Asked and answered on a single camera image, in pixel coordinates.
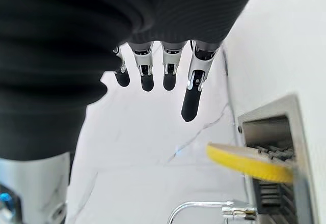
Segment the yellow gear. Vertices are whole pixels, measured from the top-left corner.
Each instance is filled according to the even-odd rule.
[[[293,170],[290,164],[271,160],[267,155],[259,154],[256,149],[208,144],[206,152],[213,161],[252,178],[277,183],[293,183]]]

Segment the blue light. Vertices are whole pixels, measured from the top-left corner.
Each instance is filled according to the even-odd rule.
[[[9,201],[12,201],[12,197],[8,193],[3,192],[3,193],[0,193],[0,201],[9,202]]]

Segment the gray vein marble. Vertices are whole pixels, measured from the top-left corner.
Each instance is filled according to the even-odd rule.
[[[56,198],[59,195],[59,191],[63,182],[63,176],[61,175],[59,178],[59,181],[57,183],[57,186],[55,187],[55,189],[53,190],[51,196],[49,197],[48,201],[42,206],[41,208],[41,212],[44,212],[51,204],[51,202],[54,200],[54,198]]]
[[[76,223],[79,215],[84,210],[88,200],[90,199],[90,197],[92,195],[92,192],[94,190],[95,183],[96,183],[96,180],[97,180],[97,176],[98,176],[98,172],[96,172],[95,176],[92,178],[92,180],[89,183],[89,186],[87,187],[83,197],[81,198],[81,201],[80,201],[80,203],[78,205],[77,212],[71,218],[69,218],[67,224],[75,224]]]
[[[177,155],[178,153],[180,153],[183,149],[185,149],[186,147],[188,147],[189,145],[191,145],[195,140],[196,138],[207,128],[210,128],[212,127],[213,125],[216,125],[220,120],[221,118],[223,117],[224,115],[224,112],[225,112],[225,109],[228,107],[229,103],[226,103],[220,113],[220,116],[213,122],[210,122],[210,123],[207,123],[207,124],[204,124],[203,127],[195,134],[195,136],[193,136],[191,139],[189,139],[186,143],[184,143],[183,145],[181,145],[177,150],[176,152],[168,159],[167,163],[170,163]]]

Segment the ribbed black fabric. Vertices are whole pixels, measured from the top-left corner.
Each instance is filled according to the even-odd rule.
[[[188,39],[219,43],[247,0],[0,0],[0,158],[73,152],[100,99],[111,50]]]

